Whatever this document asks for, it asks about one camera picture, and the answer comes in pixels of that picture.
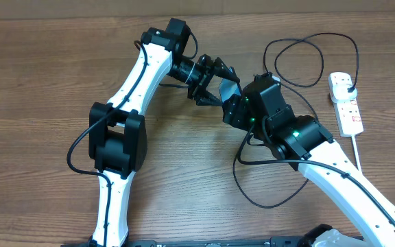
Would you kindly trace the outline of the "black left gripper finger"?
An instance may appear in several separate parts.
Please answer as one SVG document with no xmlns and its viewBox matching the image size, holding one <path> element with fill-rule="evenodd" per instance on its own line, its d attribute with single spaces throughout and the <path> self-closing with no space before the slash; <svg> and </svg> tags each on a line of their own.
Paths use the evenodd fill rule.
<svg viewBox="0 0 395 247">
<path fill-rule="evenodd" d="M 195 101 L 198 106 L 222 106 L 222 101 L 208 91 L 197 94 Z"/>
<path fill-rule="evenodd" d="M 240 82 L 240 79 L 225 65 L 220 57 L 215 59 L 214 75 L 233 82 Z"/>
</svg>

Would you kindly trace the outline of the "blue Samsung Galaxy smartphone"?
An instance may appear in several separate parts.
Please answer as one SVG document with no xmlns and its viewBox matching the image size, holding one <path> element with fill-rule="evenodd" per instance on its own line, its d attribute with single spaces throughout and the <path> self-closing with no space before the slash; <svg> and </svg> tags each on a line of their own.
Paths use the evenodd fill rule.
<svg viewBox="0 0 395 247">
<path fill-rule="evenodd" d="M 238 82 L 224 78 L 219 84 L 219 94 L 223 106 L 233 95 L 241 97 L 241 87 Z"/>
</svg>

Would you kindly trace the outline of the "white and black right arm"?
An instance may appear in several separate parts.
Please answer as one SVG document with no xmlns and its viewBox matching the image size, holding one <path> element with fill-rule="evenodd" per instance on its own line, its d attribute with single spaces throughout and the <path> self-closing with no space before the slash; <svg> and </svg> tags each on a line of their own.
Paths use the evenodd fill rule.
<svg viewBox="0 0 395 247">
<path fill-rule="evenodd" d="M 332 134 L 314 117 L 295 116 L 279 79 L 258 75 L 244 89 L 230 75 L 219 85 L 224 122 L 264 142 L 271 163 L 288 163 L 317 185 L 361 233 L 342 235 L 321 224 L 294 246 L 395 246 L 395 206 L 351 163 Z"/>
</svg>

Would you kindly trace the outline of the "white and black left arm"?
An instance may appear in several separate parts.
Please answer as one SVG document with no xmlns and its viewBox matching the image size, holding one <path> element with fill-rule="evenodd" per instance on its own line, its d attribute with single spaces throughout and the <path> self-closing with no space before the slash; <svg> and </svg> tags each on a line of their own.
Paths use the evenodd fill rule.
<svg viewBox="0 0 395 247">
<path fill-rule="evenodd" d="M 171 19 L 165 30 L 149 28 L 136 43 L 139 56 L 120 89 L 89 114 L 88 155 L 99 172 L 99 212 L 89 246 L 124 246 L 132 180 L 147 154 L 145 113 L 165 76 L 182 83 L 198 106 L 221 106 L 207 91 L 213 76 L 238 82 L 220 58 L 184 55 L 193 35 L 185 21 Z"/>
</svg>

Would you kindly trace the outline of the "white power strip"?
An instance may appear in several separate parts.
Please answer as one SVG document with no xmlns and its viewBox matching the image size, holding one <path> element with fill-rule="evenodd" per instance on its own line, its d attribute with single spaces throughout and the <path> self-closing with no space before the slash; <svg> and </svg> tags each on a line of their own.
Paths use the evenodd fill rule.
<svg viewBox="0 0 395 247">
<path fill-rule="evenodd" d="M 344 72 L 334 72 L 328 77 L 330 88 L 332 84 L 347 84 L 353 86 L 351 76 Z M 335 115 L 339 133 L 342 137 L 353 137 L 363 132 L 363 124 L 356 98 L 342 103 L 334 103 Z"/>
</svg>

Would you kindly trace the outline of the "white USB wall charger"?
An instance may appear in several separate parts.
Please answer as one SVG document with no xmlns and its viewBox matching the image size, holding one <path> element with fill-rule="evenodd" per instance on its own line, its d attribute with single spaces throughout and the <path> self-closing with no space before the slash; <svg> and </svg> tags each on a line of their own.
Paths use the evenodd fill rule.
<svg viewBox="0 0 395 247">
<path fill-rule="evenodd" d="M 347 84 L 332 84 L 331 100 L 334 103 L 342 103 L 353 100 L 357 97 L 357 89 Z"/>
</svg>

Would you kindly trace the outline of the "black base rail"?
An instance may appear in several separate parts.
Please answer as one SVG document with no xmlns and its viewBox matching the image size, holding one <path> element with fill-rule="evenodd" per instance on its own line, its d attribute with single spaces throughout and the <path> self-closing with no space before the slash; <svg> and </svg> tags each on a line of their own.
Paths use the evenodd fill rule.
<svg viewBox="0 0 395 247">
<path fill-rule="evenodd" d="M 181 241 L 155 242 L 154 240 L 127 241 L 127 247 L 276 247 L 297 246 L 301 236 L 279 236 L 269 239 L 238 239 L 238 240 L 210 240 L 210 241 Z"/>
</svg>

